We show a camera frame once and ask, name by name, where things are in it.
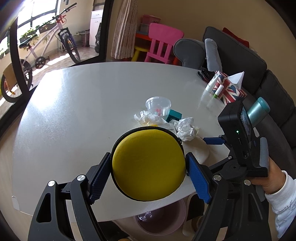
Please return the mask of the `white patterned sleeve forearm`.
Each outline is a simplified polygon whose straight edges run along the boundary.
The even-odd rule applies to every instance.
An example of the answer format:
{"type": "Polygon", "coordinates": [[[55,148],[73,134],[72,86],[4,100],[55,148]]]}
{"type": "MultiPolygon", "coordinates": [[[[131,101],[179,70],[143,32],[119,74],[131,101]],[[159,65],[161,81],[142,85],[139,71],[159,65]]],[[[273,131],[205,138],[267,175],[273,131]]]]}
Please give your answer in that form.
{"type": "Polygon", "coordinates": [[[267,201],[271,204],[275,213],[275,228],[278,232],[277,237],[281,238],[288,230],[295,218],[295,179],[290,177],[286,171],[286,180],[283,187],[274,194],[265,194],[267,201]]]}

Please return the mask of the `person's right hand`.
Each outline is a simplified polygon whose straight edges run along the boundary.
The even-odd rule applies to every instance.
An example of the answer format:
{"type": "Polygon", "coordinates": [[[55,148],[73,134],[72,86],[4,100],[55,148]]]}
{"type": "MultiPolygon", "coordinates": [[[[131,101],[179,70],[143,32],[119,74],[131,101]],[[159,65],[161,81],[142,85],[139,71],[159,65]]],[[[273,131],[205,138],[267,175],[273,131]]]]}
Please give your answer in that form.
{"type": "Polygon", "coordinates": [[[250,178],[253,185],[262,187],[266,194],[274,194],[281,190],[285,184],[286,175],[281,171],[279,166],[273,159],[269,158],[269,171],[268,177],[254,177],[250,178]]]}

